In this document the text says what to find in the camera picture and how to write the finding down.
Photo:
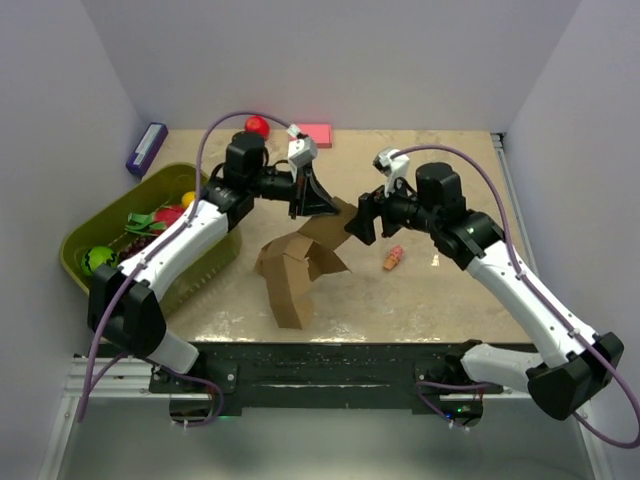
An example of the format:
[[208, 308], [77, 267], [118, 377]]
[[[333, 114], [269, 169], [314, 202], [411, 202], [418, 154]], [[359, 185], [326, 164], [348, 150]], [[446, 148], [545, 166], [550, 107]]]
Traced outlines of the brown cardboard box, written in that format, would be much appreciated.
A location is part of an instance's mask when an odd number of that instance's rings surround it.
[[337, 214], [309, 218], [297, 230], [265, 244], [256, 259], [254, 271], [266, 282], [271, 312], [282, 329], [307, 328], [314, 315], [309, 297], [313, 282], [348, 270], [336, 250], [351, 237], [345, 226], [357, 207], [338, 197], [333, 201]]

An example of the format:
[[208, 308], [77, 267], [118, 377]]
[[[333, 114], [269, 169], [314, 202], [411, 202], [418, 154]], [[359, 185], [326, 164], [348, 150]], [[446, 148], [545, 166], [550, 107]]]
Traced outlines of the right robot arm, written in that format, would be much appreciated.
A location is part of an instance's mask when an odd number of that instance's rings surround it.
[[481, 283], [511, 314], [535, 345], [526, 353], [470, 340], [445, 358], [438, 383], [459, 393], [491, 383], [528, 393], [548, 416], [565, 420], [602, 390], [610, 374], [597, 360], [617, 365], [624, 350], [613, 333], [600, 335], [562, 306], [518, 255], [510, 254], [501, 227], [487, 214], [471, 210], [459, 175], [450, 165], [426, 163], [416, 184], [405, 179], [408, 159], [376, 159], [384, 185], [361, 195], [346, 231], [366, 245], [399, 229], [428, 234], [438, 252]]

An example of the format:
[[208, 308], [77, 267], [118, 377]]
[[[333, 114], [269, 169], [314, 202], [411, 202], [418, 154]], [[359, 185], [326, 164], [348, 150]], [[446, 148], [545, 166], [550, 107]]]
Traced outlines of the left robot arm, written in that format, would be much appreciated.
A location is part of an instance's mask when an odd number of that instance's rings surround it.
[[289, 168], [281, 171], [269, 164], [263, 137], [235, 134], [224, 162], [178, 221], [120, 266], [95, 271], [88, 307], [94, 339], [172, 370], [173, 382], [185, 392], [200, 390], [207, 380], [200, 353], [168, 329], [159, 303], [177, 277], [251, 212], [256, 199], [288, 203], [291, 218], [337, 214], [337, 204], [315, 176], [317, 154], [315, 142], [299, 134], [288, 145]]

